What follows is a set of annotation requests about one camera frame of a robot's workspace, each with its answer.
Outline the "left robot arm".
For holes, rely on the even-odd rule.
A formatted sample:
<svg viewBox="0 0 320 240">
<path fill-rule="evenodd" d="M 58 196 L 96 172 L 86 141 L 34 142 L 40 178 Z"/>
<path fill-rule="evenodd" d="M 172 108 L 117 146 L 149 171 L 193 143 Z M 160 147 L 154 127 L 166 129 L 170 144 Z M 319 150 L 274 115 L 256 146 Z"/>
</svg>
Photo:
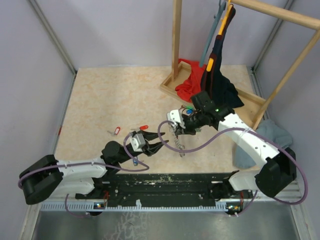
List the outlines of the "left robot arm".
<svg viewBox="0 0 320 240">
<path fill-rule="evenodd" d="M 104 192 L 103 179 L 121 171 L 122 163 L 136 160 L 141 154 L 151 157 L 161 149 L 163 142 L 151 142 L 158 137 L 154 132 L 133 131 L 123 144 L 109 141 L 101 156 L 88 160 L 73 162 L 46 155 L 20 173 L 18 187 L 28 205 L 66 195 L 97 199 Z"/>
</svg>

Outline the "large keyring with blue grip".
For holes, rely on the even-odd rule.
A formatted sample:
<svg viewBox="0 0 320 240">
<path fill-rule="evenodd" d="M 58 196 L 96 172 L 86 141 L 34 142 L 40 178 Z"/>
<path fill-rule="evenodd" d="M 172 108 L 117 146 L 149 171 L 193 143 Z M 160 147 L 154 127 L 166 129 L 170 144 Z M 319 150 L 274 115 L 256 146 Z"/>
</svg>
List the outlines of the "large keyring with blue grip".
<svg viewBox="0 0 320 240">
<path fill-rule="evenodd" d="M 175 148 L 179 150 L 184 150 L 185 146 L 180 143 L 178 136 L 176 136 L 174 126 L 171 123 L 169 123 L 168 127 L 169 127 L 169 131 L 173 136 Z"/>
</svg>

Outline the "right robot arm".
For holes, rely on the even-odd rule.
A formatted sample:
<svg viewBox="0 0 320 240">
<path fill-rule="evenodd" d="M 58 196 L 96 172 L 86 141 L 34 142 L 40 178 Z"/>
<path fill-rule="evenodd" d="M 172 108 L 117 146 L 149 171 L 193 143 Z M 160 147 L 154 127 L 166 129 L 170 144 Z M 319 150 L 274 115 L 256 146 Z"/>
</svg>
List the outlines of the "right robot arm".
<svg viewBox="0 0 320 240">
<path fill-rule="evenodd" d="M 297 178 L 296 154 L 291 148 L 280 150 L 259 138 L 229 105 L 215 104 L 207 92 L 202 91 L 191 100 L 195 110 L 189 115 L 180 113 L 178 134 L 195 135 L 203 126 L 213 127 L 230 137 L 259 167 L 257 171 L 232 174 L 223 185 L 227 197 L 235 198 L 242 190 L 259 190 L 274 198 Z"/>
</svg>

